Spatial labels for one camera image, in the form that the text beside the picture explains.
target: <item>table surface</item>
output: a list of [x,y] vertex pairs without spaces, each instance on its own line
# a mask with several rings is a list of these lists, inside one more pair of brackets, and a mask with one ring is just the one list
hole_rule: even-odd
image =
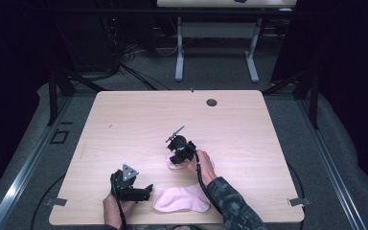
[[[214,99],[216,106],[206,101]],[[53,225],[102,224],[109,177],[124,163],[137,170],[134,188],[153,184],[150,200],[136,204],[128,224],[222,223],[213,206],[205,212],[159,213],[152,208],[168,188],[196,184],[185,170],[166,164],[166,140],[174,131],[212,157],[216,173],[229,181],[264,222],[297,222],[301,207],[288,166],[259,91],[113,91],[93,103],[55,206]]]
[[166,8],[293,8],[296,0],[157,0],[158,7]]

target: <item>dark background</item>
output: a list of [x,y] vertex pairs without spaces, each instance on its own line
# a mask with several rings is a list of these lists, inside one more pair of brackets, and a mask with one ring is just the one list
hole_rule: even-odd
[[[82,4],[95,6],[92,1]],[[320,92],[348,130],[358,164],[368,174],[368,2],[301,0],[296,9],[332,16],[290,22],[272,80],[290,78],[320,60]],[[36,90],[48,82],[56,61],[73,70],[81,65],[95,71],[118,67],[98,18],[61,20],[59,27],[47,19],[31,20],[17,1],[0,1],[0,177],[33,118]],[[45,29],[57,33],[47,35]],[[79,60],[78,53],[88,59]]]

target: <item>sleeve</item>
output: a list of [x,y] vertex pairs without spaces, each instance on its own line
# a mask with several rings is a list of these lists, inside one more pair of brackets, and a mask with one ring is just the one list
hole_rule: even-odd
[[260,217],[247,205],[242,195],[223,177],[213,180],[207,191],[222,211],[223,223],[230,230],[267,229]]

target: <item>person's hand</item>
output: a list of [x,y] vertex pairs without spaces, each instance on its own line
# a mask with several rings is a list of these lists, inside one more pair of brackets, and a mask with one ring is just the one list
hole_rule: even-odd
[[[217,178],[217,175],[215,174],[214,167],[208,153],[203,150],[197,150],[196,154],[198,154],[199,163],[201,164],[202,182],[204,182],[205,186],[208,186],[211,181]],[[195,156],[191,162],[187,160],[182,162],[180,165],[189,170],[193,175],[197,176]]]
[[[126,218],[130,214],[134,204],[134,201],[121,201],[122,211],[124,211]],[[117,229],[122,229],[122,219],[118,203],[112,194],[109,194],[103,200],[103,220],[107,225],[113,226]]]

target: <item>metal bracket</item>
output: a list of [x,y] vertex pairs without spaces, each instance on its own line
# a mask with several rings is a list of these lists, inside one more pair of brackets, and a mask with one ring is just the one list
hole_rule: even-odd
[[134,176],[138,175],[139,172],[135,171],[133,168],[129,167],[128,165],[123,165],[122,175],[124,177],[124,181],[128,181]]
[[308,198],[298,197],[298,198],[294,198],[294,199],[289,199],[288,204],[291,205],[292,207],[294,207],[294,206],[304,207],[306,205],[312,204],[312,202]]
[[54,207],[55,205],[64,206],[67,203],[66,199],[62,198],[48,198],[44,203],[47,206]]

